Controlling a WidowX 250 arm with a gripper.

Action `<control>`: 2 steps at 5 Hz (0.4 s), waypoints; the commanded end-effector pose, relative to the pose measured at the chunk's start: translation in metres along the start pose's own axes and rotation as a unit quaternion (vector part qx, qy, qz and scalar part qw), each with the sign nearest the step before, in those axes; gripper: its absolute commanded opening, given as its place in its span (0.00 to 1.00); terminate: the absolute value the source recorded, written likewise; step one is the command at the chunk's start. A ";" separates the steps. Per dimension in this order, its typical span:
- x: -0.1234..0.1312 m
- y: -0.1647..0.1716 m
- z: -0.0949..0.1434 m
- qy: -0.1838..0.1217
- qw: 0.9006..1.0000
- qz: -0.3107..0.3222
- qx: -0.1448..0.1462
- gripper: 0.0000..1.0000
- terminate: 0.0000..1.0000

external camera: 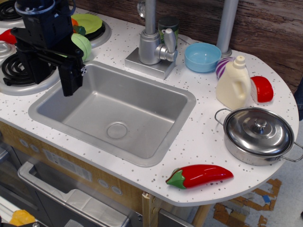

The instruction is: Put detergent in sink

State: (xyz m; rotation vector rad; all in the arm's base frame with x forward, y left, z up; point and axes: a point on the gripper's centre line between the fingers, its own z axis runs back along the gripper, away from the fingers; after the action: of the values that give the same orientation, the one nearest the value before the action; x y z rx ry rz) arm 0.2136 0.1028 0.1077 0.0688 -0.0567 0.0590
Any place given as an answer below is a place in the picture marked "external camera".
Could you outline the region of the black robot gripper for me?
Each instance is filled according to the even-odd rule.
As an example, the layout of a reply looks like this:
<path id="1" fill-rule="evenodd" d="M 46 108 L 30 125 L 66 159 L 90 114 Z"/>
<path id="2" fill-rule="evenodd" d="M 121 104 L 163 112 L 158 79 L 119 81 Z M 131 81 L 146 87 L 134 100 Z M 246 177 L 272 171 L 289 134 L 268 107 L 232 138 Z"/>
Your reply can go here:
<path id="1" fill-rule="evenodd" d="M 56 67 L 39 59 L 36 53 L 49 62 L 63 64 L 66 56 L 72 64 L 59 67 L 64 96 L 72 96 L 83 84 L 87 68 L 83 65 L 83 51 L 71 40 L 71 16 L 76 9 L 67 0 L 17 0 L 15 10 L 22 17 L 24 28 L 13 28 L 17 40 L 17 53 L 29 77 L 40 84 Z"/>

